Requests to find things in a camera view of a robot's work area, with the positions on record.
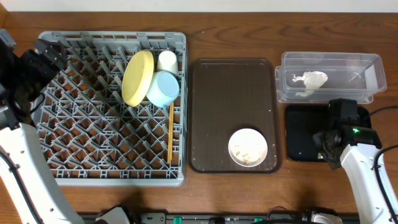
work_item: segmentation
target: brown tray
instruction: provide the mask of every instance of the brown tray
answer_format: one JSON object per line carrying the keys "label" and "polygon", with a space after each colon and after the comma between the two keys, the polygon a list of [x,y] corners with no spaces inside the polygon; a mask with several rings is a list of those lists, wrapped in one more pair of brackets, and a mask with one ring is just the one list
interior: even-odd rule
{"label": "brown tray", "polygon": [[[190,147],[193,170],[202,173],[273,173],[282,163],[272,65],[264,59],[202,59],[190,77]],[[267,157],[242,167],[228,152],[231,135],[242,128],[259,131]]]}

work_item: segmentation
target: yellow plate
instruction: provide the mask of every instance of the yellow plate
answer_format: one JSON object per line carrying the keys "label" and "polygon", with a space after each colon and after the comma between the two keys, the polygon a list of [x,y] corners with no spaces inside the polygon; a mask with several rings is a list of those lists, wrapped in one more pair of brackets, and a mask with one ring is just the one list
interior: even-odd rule
{"label": "yellow plate", "polygon": [[141,50],[130,59],[124,72],[122,97],[130,106],[137,106],[148,92],[154,74],[154,56]]}

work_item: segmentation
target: clear plastic container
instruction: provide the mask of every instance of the clear plastic container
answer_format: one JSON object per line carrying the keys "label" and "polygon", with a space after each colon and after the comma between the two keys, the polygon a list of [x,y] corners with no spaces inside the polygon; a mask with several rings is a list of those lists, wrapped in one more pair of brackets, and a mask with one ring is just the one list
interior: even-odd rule
{"label": "clear plastic container", "polygon": [[[304,72],[323,72],[328,80],[320,88],[306,88],[293,82]],[[373,94],[387,89],[386,74],[377,54],[286,52],[282,65],[275,68],[277,100],[281,103],[327,103],[347,98],[371,103]],[[312,92],[308,96],[300,93]]]}

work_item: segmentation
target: gray dish rack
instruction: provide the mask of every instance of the gray dish rack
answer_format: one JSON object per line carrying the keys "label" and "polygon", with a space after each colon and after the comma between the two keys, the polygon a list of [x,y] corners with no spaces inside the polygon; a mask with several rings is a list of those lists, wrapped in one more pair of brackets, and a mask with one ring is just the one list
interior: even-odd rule
{"label": "gray dish rack", "polygon": [[[68,67],[44,90],[33,114],[43,154],[59,185],[179,186],[187,139],[186,38],[178,32],[48,31],[39,38],[65,46]],[[124,70],[140,50],[175,52],[173,159],[167,164],[169,108],[121,98]]]}

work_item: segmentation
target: wooden table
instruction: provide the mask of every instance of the wooden table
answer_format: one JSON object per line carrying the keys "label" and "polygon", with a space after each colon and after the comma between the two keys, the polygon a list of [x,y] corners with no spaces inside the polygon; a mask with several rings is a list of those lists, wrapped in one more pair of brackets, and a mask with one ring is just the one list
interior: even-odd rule
{"label": "wooden table", "polygon": [[[45,30],[183,32],[190,64],[199,58],[266,58],[278,66],[286,51],[376,53],[384,62],[388,90],[365,107],[373,111],[398,104],[398,14],[12,12],[4,28],[17,42],[18,55],[32,48]],[[186,181],[178,188],[62,187],[62,191],[78,212],[99,212],[125,203],[136,212],[266,213],[276,205],[289,210],[318,205],[340,213],[356,213],[343,169],[331,170],[326,163],[287,158],[284,108],[279,105],[284,158],[275,174],[208,175],[188,167]],[[396,114],[390,110],[372,117],[373,128],[385,147],[398,144]],[[397,158],[398,150],[385,157],[396,192]],[[0,223],[20,223],[3,184],[0,192]]]}

